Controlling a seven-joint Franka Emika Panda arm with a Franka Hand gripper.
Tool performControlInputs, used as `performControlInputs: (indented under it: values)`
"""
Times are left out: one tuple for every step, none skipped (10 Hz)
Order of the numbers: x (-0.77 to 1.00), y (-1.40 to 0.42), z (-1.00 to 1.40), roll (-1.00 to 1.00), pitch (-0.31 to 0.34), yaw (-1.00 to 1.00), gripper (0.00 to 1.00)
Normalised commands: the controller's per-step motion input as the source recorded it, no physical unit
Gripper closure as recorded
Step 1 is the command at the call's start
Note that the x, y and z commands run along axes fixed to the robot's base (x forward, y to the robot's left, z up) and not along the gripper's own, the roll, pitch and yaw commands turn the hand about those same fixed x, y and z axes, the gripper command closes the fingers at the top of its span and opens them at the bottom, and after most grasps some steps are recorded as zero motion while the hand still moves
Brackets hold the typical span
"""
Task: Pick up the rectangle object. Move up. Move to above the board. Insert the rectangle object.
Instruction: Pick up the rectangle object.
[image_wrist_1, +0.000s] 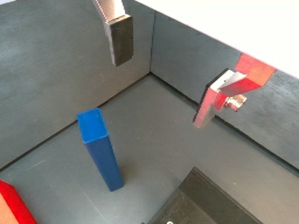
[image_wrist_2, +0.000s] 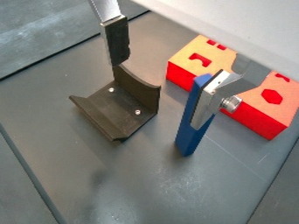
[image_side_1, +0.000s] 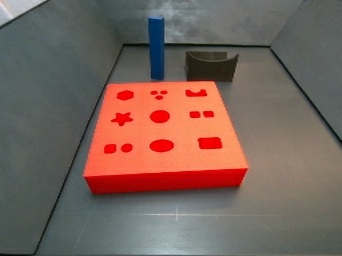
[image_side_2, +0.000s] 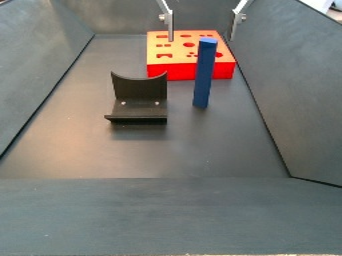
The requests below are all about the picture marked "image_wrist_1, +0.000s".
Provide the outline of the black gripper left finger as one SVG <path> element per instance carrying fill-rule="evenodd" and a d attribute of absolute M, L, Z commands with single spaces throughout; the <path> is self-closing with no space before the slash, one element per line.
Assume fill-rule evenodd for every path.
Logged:
<path fill-rule="evenodd" d="M 121 0 L 92 0 L 101 17 L 108 39 L 112 64 L 117 67 L 133 56 L 133 18 Z"/>

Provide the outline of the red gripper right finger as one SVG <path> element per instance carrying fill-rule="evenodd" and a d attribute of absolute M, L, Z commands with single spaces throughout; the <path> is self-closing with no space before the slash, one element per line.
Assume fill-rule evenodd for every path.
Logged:
<path fill-rule="evenodd" d="M 201 129 L 215 113 L 224 108 L 237 111 L 247 101 L 243 94 L 262 88 L 275 71 L 276 69 L 267 63 L 241 53 L 235 70 L 225 69 L 207 85 L 193 117 L 193 125 Z"/>

